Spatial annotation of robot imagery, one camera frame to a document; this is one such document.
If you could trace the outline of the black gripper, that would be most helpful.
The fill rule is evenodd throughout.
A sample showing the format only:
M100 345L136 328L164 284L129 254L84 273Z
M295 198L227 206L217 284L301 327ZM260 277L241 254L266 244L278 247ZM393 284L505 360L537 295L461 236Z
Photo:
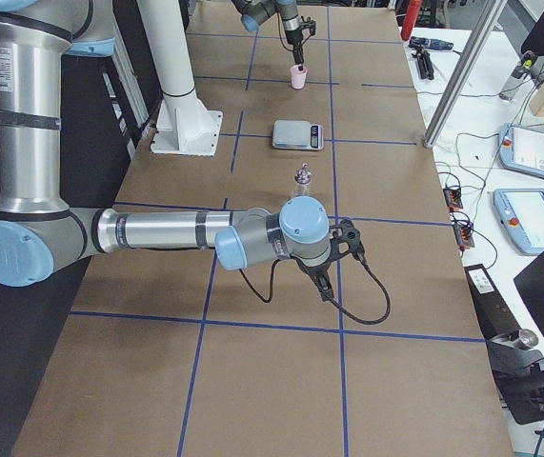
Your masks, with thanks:
M292 19L284 20L284 32L287 39L287 43L292 51L294 64L298 71L304 69L304 56L303 56L303 43L306 41L304 32L308 33L308 36L316 35L316 22L311 17L305 18L304 16L297 15Z
M307 266L299 260L299 268L309 276L315 276L315 284L322 301L332 301L334 293L332 283L327 271L332 263L337 262L347 255L351 255L356 261L363 263L363 244L360 231L349 219L341 220L337 225L330 227L331 238L330 253L324 255L321 261L315 261L313 266Z

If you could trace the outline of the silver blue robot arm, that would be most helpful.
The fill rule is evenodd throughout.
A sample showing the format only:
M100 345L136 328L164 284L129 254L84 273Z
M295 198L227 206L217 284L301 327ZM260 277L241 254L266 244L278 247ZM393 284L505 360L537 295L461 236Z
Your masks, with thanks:
M277 16L282 25L287 46L292 53L298 70L305 69L304 46L306 41L316 34L316 22L311 17L305 18L298 12L293 0L232 0L235 9L241 15L241 23L246 31L257 31L268 19Z
M292 259L331 300L330 265L365 250L350 221L331 225L310 196L276 214L119 212L61 198L61 59L110 56L113 19L109 1L0 1L0 284L26 287L119 249L212 249L227 270Z

